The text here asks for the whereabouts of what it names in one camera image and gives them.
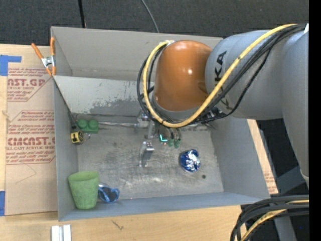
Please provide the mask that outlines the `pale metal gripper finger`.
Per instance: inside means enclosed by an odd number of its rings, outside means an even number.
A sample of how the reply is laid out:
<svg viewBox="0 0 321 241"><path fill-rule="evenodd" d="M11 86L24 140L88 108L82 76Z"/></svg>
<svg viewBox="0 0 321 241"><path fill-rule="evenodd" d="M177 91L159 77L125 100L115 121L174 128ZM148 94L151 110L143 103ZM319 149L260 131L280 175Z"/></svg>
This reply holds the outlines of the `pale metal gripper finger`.
<svg viewBox="0 0 321 241"><path fill-rule="evenodd" d="M138 166L145 167L153 152L154 147L152 141L143 141L139 152Z"/></svg>
<svg viewBox="0 0 321 241"><path fill-rule="evenodd" d="M144 112L139 112L137 116L137 121L134 124L136 129L147 128L150 122L150 118Z"/></svg>

